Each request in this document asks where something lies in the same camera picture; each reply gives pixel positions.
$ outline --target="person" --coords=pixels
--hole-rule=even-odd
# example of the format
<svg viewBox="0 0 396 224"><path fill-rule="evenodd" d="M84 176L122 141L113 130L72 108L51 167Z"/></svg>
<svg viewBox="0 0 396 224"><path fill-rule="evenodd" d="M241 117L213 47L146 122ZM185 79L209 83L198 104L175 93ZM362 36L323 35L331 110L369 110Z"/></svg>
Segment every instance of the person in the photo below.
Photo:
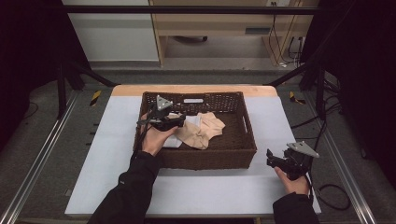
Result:
<svg viewBox="0 0 396 224"><path fill-rule="evenodd" d="M160 132L154 127L148 129L142 150L130 163L129 169L119 176L118 185L102 200L88 224L144 223L151 201L152 186L160 170L160 162L155 156L176 129L174 127L167 132ZM276 167L275 171L288 193L273 204L276 223L318 223L307 197L306 180L300 177L290 181L281 169Z"/></svg>

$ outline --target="black jacket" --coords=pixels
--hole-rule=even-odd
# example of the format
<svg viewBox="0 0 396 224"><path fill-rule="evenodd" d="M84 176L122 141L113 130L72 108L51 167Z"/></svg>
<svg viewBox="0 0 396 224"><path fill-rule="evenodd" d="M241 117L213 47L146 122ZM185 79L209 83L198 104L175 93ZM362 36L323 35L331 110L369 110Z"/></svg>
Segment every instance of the black jacket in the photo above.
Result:
<svg viewBox="0 0 396 224"><path fill-rule="evenodd" d="M155 157L139 152L128 171L120 175L119 184L103 199L88 223L144 223L152 185L159 170L160 163ZM274 218L276 224L318 223L308 197L295 193L274 203Z"/></svg>

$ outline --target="white wall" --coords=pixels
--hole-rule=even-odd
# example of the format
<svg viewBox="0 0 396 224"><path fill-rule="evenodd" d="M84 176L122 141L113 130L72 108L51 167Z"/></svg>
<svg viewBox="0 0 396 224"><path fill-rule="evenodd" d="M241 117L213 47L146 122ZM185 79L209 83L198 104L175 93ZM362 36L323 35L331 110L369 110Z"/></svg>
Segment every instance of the white wall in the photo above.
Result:
<svg viewBox="0 0 396 224"><path fill-rule="evenodd" d="M63 0L64 5L147 6L147 0ZM156 61L149 14L69 14L89 61Z"/></svg>

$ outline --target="brown wicker basket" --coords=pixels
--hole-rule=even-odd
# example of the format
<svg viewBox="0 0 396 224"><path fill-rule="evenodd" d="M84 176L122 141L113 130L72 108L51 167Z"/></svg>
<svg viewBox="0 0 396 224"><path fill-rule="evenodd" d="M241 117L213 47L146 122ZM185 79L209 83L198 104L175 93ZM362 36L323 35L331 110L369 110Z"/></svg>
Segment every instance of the brown wicker basket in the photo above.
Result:
<svg viewBox="0 0 396 224"><path fill-rule="evenodd" d="M199 112L213 112L225 124L223 134L210 139L205 150L184 143L179 148L164 147L157 155L162 161L162 168L210 170L249 167L257 148L242 92L144 92L140 117L147 113L149 104L156 100L157 95L173 101L174 113L193 116ZM186 99L202 102L185 103ZM136 129L135 144L139 136L140 132Z"/></svg>

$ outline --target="white tabletop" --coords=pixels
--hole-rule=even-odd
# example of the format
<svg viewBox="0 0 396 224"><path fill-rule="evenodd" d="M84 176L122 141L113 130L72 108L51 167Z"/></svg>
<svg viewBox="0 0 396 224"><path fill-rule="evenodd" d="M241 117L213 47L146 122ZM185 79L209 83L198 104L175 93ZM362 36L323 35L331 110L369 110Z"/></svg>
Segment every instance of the white tabletop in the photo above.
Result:
<svg viewBox="0 0 396 224"><path fill-rule="evenodd" d="M263 217L285 195L266 165L270 148L282 157L295 142L280 99L245 97L257 153L248 169L190 171L161 169L147 217ZM65 213L91 215L129 166L141 96L111 96ZM314 209L320 213L315 199Z"/></svg>

